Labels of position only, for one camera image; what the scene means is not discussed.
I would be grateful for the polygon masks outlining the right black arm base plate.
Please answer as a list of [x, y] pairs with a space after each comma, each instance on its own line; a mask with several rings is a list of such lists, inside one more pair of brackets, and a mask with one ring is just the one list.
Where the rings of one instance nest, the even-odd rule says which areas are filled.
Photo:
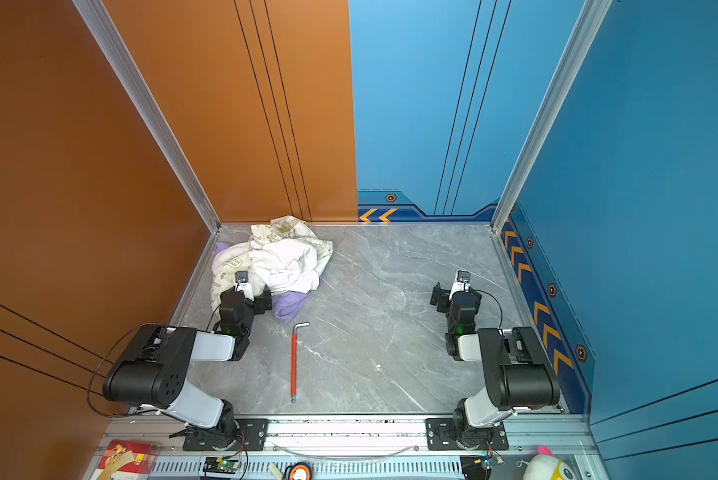
[[489, 428], [457, 426], [453, 418], [425, 420], [426, 439], [431, 451], [478, 450], [508, 451], [508, 436], [503, 425]]

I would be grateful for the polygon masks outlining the purple cloth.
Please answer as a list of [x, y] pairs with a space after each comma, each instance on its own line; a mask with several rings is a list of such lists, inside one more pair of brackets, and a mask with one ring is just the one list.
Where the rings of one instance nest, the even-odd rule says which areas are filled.
[[[236, 272], [247, 271], [250, 268], [249, 251], [248, 242], [234, 245], [218, 242], [215, 245], [212, 262], [213, 284], [210, 294], [213, 307], [219, 305], [222, 292], [234, 288]], [[309, 293], [296, 291], [286, 291], [272, 295], [274, 317], [283, 322], [292, 321], [303, 309], [309, 298]]]

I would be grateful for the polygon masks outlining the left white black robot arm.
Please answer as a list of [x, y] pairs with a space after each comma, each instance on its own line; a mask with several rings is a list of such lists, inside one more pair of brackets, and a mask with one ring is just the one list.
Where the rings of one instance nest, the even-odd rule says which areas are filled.
[[272, 308], [264, 288], [253, 299], [237, 290], [221, 294], [219, 320], [208, 331], [148, 324], [140, 327], [103, 383], [112, 402], [145, 406], [180, 421], [171, 436], [185, 451], [264, 449], [267, 420], [238, 419], [228, 400], [212, 396], [187, 379], [198, 362], [236, 362], [250, 345], [254, 317]]

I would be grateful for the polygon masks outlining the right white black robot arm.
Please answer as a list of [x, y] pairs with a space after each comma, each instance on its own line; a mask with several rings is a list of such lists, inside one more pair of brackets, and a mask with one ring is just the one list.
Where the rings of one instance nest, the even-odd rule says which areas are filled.
[[505, 420], [561, 400], [557, 374], [533, 328], [476, 325], [486, 294], [466, 281], [455, 282], [451, 289], [440, 284], [432, 289], [430, 304], [446, 316], [448, 355], [478, 363], [483, 372], [483, 386], [459, 401], [450, 422], [428, 422], [433, 450], [506, 450]]

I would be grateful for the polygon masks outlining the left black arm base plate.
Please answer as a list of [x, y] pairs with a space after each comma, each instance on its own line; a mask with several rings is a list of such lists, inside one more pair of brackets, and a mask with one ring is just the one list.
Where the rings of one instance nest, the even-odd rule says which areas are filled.
[[188, 452], [261, 452], [268, 437], [269, 420], [266, 418], [236, 419], [230, 433], [192, 431], [184, 438], [183, 450]]

